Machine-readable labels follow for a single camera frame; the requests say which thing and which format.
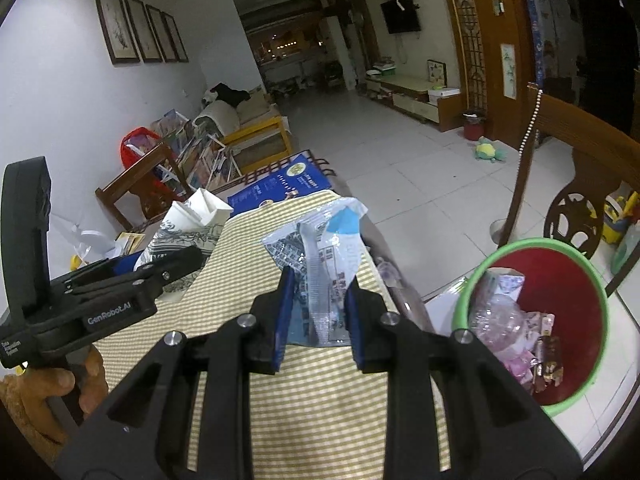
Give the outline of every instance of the blue book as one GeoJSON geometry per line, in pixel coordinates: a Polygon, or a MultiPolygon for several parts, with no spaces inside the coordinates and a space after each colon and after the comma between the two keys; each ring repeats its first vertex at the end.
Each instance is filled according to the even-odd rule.
{"type": "Polygon", "coordinates": [[[288,166],[231,195],[227,201],[234,209],[231,216],[235,216],[256,209],[265,200],[280,202],[322,189],[331,189],[327,177],[305,155],[298,155],[288,166]]]}

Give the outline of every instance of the tv stand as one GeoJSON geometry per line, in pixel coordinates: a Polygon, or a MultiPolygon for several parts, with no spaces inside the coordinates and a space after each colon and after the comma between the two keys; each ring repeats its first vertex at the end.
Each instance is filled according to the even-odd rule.
{"type": "Polygon", "coordinates": [[[435,83],[407,75],[385,75],[367,77],[367,91],[375,92],[373,101],[388,106],[422,123],[432,121],[441,132],[452,130],[463,124],[462,94],[438,99],[438,104],[429,102],[429,90],[435,83]]]}

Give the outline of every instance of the yellow checkered tablecloth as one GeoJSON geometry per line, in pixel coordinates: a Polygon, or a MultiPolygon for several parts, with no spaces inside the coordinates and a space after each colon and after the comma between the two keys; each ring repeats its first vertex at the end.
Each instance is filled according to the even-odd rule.
{"type": "MultiPolygon", "coordinates": [[[[110,388],[169,330],[197,336],[248,312],[254,298],[275,289],[280,278],[280,270],[260,240],[335,198],[334,192],[321,191],[229,220],[207,265],[180,302],[159,302],[154,316],[96,344],[110,388]]],[[[396,309],[368,254],[357,276],[361,288],[378,292],[388,309],[396,309]]],[[[280,373],[252,374],[250,383],[256,479],[382,477],[386,374],[360,373],[350,347],[287,346],[280,373]]],[[[442,398],[433,386],[440,468],[444,470],[450,467],[446,423],[442,398]]],[[[200,395],[196,411],[201,403],[200,395]]],[[[199,425],[194,422],[191,457],[198,433],[199,425]]]]}

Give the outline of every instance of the drawer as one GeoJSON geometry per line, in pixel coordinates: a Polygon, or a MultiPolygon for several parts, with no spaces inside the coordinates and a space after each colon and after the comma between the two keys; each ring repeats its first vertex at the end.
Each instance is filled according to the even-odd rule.
{"type": "Polygon", "coordinates": [[[430,103],[423,103],[422,101],[414,101],[414,114],[427,118],[434,123],[440,122],[440,115],[438,114],[438,107],[430,103]]]}
{"type": "Polygon", "coordinates": [[[380,92],[380,83],[376,83],[375,81],[367,81],[367,90],[373,90],[374,92],[380,92]]]}
{"type": "Polygon", "coordinates": [[[414,103],[415,101],[410,97],[402,94],[394,94],[394,105],[398,108],[402,108],[403,110],[407,110],[408,112],[414,111],[414,103]]]}

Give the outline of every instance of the green rim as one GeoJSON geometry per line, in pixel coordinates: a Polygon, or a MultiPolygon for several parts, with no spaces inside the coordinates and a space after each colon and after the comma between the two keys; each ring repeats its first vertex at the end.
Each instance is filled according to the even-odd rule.
{"type": "Polygon", "coordinates": [[[458,302],[456,303],[456,310],[453,315],[451,327],[453,330],[459,328],[468,328],[468,306],[471,298],[471,293],[476,288],[478,281],[485,273],[485,271],[496,261],[500,260],[507,254],[527,248],[552,249],[571,258],[574,262],[582,267],[582,270],[584,270],[584,272],[593,283],[593,286],[598,291],[598,297],[600,298],[600,304],[602,306],[602,344],[600,345],[600,354],[598,355],[598,358],[593,365],[593,370],[591,371],[589,377],[571,397],[563,400],[562,402],[558,402],[557,404],[542,406],[542,408],[549,416],[556,416],[559,413],[564,412],[564,410],[566,410],[568,407],[572,406],[578,399],[580,399],[580,397],[585,394],[587,389],[594,383],[596,375],[600,370],[602,356],[604,355],[604,350],[607,346],[607,339],[609,338],[609,307],[607,305],[607,297],[602,286],[601,278],[596,270],[594,270],[591,263],[581,253],[579,253],[573,247],[565,244],[564,242],[551,240],[550,238],[528,238],[526,240],[520,240],[512,244],[505,245],[504,247],[495,251],[494,254],[489,256],[471,275],[471,278],[466,283],[464,289],[460,293],[460,298],[458,298],[458,302]]]}

